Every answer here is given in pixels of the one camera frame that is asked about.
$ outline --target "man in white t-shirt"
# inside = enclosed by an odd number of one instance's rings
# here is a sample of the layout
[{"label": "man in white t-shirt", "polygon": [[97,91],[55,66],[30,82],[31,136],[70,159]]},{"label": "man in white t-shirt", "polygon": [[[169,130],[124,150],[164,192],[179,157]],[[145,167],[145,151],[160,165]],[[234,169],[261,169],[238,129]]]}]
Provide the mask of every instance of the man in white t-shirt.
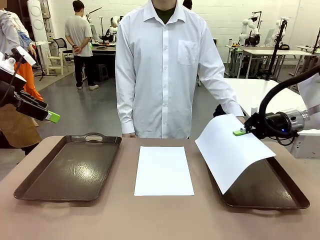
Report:
[{"label": "man in white t-shirt", "polygon": [[74,1],[72,5],[75,14],[65,22],[64,31],[73,50],[76,87],[78,90],[83,88],[82,68],[85,65],[89,90],[95,90],[99,86],[94,83],[95,66],[90,46],[92,32],[90,24],[83,18],[85,5],[79,0]]}]

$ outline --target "hand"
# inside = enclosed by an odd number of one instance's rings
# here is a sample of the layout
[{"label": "hand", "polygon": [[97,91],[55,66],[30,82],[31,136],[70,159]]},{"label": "hand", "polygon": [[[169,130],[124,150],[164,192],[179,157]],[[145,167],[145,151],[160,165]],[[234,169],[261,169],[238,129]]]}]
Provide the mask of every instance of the hand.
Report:
[{"label": "hand", "polygon": [[242,124],[245,124],[246,119],[243,116],[237,116],[236,117]]},{"label": "hand", "polygon": [[77,47],[75,48],[74,52],[75,52],[76,54],[80,54],[80,53],[82,52],[82,49],[77,46]]},{"label": "hand", "polygon": [[34,47],[32,46],[32,44],[29,45],[28,50],[30,51],[30,53],[34,56],[34,58],[37,58],[37,53],[36,50],[34,49]]},{"label": "hand", "polygon": [[136,138],[136,134],[133,132],[133,133],[126,133],[126,134],[122,134],[122,137],[123,138]]}]

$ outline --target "shirt collar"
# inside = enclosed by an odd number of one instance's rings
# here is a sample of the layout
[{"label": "shirt collar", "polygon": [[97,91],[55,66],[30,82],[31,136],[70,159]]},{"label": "shirt collar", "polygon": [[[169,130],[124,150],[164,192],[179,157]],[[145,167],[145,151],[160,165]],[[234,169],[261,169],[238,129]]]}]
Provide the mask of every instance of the shirt collar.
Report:
[{"label": "shirt collar", "polygon": [[[149,0],[148,3],[145,5],[144,12],[143,12],[143,21],[147,21],[149,19],[155,18],[159,21],[159,17],[156,13],[154,5],[152,4],[152,0]],[[171,19],[169,20],[168,24],[175,23],[178,20],[186,22],[186,14],[182,6],[179,5],[178,0],[176,1],[175,11],[172,15]]]}]

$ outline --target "short dark hair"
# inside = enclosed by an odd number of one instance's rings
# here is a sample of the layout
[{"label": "short dark hair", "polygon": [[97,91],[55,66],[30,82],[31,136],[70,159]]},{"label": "short dark hair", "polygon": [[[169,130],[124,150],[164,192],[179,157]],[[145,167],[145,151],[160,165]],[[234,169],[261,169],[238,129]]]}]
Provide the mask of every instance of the short dark hair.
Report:
[{"label": "short dark hair", "polygon": [[80,12],[82,9],[85,8],[85,5],[84,5],[83,2],[80,1],[80,0],[73,1],[72,6],[73,6],[73,10],[74,10],[76,13]]},{"label": "short dark hair", "polygon": [[187,9],[191,10],[192,9],[192,0],[184,0],[183,6],[185,6]]}]

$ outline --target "sleeve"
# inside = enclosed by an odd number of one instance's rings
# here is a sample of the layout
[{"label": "sleeve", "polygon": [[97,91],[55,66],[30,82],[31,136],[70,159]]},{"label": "sleeve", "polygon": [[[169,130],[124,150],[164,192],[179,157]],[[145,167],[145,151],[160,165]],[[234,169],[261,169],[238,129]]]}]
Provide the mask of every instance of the sleeve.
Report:
[{"label": "sleeve", "polygon": [[134,56],[128,44],[128,37],[121,24],[117,32],[115,83],[117,109],[121,121],[122,133],[134,133],[135,128],[132,119],[136,86]]},{"label": "sleeve", "polygon": [[8,14],[3,14],[2,18],[0,19],[0,24],[2,31],[5,35],[5,38],[8,42],[8,52],[11,52],[11,49],[17,48],[20,46],[20,41],[18,37],[17,30],[14,27],[10,17]]},{"label": "sleeve", "polygon": [[244,116],[237,102],[236,94],[224,79],[225,66],[220,58],[217,47],[207,24],[202,31],[198,75],[203,85],[209,90],[214,98],[219,101],[227,114],[236,117]]},{"label": "sleeve", "polygon": [[64,24],[64,35],[66,35],[67,37],[70,37],[70,32],[69,32],[68,22],[67,21]]},{"label": "sleeve", "polygon": [[90,27],[90,24],[87,21],[85,21],[84,35],[85,35],[86,38],[92,38],[91,27]]},{"label": "sleeve", "polygon": [[25,28],[25,26],[22,24],[20,18],[18,17],[17,14],[15,14],[14,12],[11,13],[12,18],[14,19],[17,27],[20,29],[20,31],[22,31],[25,35],[27,35],[28,38],[30,38],[29,33],[27,31],[27,29]]}]

